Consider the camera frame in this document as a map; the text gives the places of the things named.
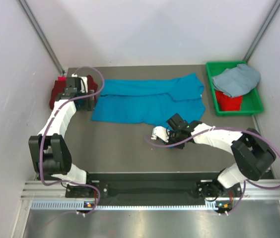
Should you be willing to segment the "blue t shirt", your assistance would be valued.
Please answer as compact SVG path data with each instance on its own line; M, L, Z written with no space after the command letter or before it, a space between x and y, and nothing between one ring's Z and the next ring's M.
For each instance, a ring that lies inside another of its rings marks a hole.
M107 79L91 119L164 128L175 114L187 123L199 121L206 109L204 88L195 73L168 80Z

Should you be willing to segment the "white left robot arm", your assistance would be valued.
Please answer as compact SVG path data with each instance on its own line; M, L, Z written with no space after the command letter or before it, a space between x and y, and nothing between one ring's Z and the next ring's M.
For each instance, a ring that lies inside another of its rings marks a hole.
M68 198L97 197L89 173L73 164L65 142L71 118L76 112L90 111L95 106L96 97L85 96L97 89L91 75L59 77L51 92L51 115L38 135L28 140L34 171L39 178L59 180Z

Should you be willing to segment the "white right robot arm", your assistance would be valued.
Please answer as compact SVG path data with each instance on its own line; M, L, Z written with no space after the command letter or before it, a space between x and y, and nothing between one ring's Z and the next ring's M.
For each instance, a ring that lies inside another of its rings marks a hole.
M258 181L276 160L271 147L261 139L238 131L215 130L200 121L187 123L179 114L166 121L171 127L165 144L175 144L195 135L190 142L208 145L233 155L235 163L222 170L217 178L198 188L202 197L225 196L231 188L245 180Z

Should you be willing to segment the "dark red folded t shirt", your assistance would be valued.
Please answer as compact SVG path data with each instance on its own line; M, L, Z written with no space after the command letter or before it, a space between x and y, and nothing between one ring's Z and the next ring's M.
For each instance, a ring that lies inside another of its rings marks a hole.
M95 82L95 80L91 75L88 75L87 79L88 79L88 90L89 91L93 90L94 92L96 92L98 89L98 84ZM66 81L58 81L58 80L55 81L54 87L51 91L51 97L49 102L49 106L51 110L54 109L54 102L56 101L57 95L64 92L65 86L66 86Z

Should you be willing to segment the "pink folded t shirt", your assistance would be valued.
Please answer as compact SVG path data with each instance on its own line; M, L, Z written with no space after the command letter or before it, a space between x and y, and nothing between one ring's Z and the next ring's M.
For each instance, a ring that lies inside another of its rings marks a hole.
M64 77L64 76L59 76L59 77L58 77L58 81L66 81L66 77Z

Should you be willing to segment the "red t shirt in bin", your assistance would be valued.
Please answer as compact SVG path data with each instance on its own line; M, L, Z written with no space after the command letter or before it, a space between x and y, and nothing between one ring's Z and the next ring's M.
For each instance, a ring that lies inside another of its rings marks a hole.
M240 111L243 96L231 98L221 91L215 91L217 103L222 111Z

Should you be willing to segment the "grey t shirt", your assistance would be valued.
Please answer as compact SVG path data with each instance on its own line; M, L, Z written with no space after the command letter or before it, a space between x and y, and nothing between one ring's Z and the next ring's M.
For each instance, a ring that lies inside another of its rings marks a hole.
M260 82L261 74L247 64L238 64L212 77L214 88L230 98L244 96Z

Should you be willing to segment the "green plastic bin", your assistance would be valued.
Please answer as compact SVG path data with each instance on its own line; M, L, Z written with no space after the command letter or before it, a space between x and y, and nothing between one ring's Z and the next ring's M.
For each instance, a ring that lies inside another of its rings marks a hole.
M247 64L245 61L210 61L206 63L206 73L208 76L210 93L214 104L215 114L219 117L225 116L253 116L264 111L264 106L261 101L257 88L252 89L248 94L244 95L238 111L222 111L217 102L215 88L212 78L223 73L226 69L234 68L238 64Z

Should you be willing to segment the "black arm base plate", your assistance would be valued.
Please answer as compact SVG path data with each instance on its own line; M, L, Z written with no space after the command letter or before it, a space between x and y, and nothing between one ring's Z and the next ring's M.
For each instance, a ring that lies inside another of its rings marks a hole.
M227 196L228 189L223 188L218 182L196 180L147 180L147 181L100 181L94 184L98 187L103 199L114 198L118 195L131 195L140 198L143 195L187 195L194 199Z

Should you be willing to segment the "left aluminium corner post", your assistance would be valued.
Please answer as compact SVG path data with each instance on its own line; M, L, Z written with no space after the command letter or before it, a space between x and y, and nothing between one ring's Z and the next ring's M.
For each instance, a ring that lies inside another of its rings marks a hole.
M49 55L55 68L61 75L63 75L65 73L65 70L62 67L60 61L58 60L54 50L52 49L46 35L44 34L39 22L37 21L33 11L30 8L29 4L27 3L26 0L17 0L17 3L20 5L21 9L23 10L24 14L26 15L29 23L33 27L34 32L38 36L41 44L43 45L44 49L46 50L47 54Z

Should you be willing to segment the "aluminium corner post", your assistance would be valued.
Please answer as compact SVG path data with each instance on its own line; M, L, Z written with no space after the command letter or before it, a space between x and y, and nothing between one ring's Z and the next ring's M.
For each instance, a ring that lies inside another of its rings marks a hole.
M258 32L256 33L253 41L251 42L243 61L248 62L253 53L255 52L256 48L258 47L260 41L263 39L266 31L268 30L269 26L273 22L274 18L276 17L278 11L280 10L280 0L275 0L273 2L272 7L268 11L268 14L264 18L264 21L262 22Z
M26 15L29 23L33 27L34 32L38 36L41 44L43 45L44 49L46 50L47 54L49 55L55 68L61 75L63 75L65 73L65 70L62 67L60 61L58 60L54 50L52 49L46 35L44 34L39 22L37 21L33 11L30 8L29 4L27 3L26 0L17 0L17 3L20 5L21 9L23 10L24 14Z

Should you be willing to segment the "aluminium front rail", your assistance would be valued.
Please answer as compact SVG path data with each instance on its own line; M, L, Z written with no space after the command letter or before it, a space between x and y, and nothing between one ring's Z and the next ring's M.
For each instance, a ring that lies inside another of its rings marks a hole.
M239 200L280 200L280 189L260 189L251 184L239 185L223 197L194 198L184 191L166 193L127 193L101 185L102 195L92 193L87 197L72 195L61 184L44 186L39 181L28 181L21 200L28 201L36 210L230 210Z

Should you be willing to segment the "right aluminium corner post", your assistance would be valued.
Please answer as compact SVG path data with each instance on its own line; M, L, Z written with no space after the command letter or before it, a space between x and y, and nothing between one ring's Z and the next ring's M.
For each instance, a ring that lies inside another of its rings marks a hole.
M260 41L263 39L266 31L268 30L269 26L273 22L274 18L276 17L278 11L280 10L280 0L275 0L273 2L272 7L268 11L268 14L264 18L264 21L262 22L258 32L256 33L253 41L251 42L243 61L248 62L253 53L255 52L256 48L258 47Z

